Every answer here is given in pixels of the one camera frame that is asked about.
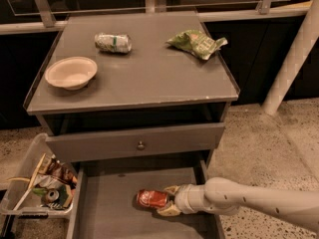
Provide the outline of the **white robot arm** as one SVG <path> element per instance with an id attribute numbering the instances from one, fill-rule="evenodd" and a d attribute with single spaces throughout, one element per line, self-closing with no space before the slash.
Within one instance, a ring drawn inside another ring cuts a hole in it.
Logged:
<path id="1" fill-rule="evenodd" d="M 206 212 L 234 215 L 241 206 L 317 233 L 319 192 L 247 186 L 214 177 L 205 184 L 170 186 L 165 191 L 174 197 L 157 210 L 161 216 Z"/>

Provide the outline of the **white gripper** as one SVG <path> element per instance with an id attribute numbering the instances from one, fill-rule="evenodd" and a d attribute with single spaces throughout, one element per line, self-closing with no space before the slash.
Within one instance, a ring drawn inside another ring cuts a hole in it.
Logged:
<path id="1" fill-rule="evenodd" d="M 203 207 L 203 187 L 201 185 L 185 184 L 182 186 L 172 185 L 163 190 L 168 195 L 174 196 L 174 202 L 170 201 L 165 207 L 157 210 L 158 215 L 163 217 L 194 214 Z"/>

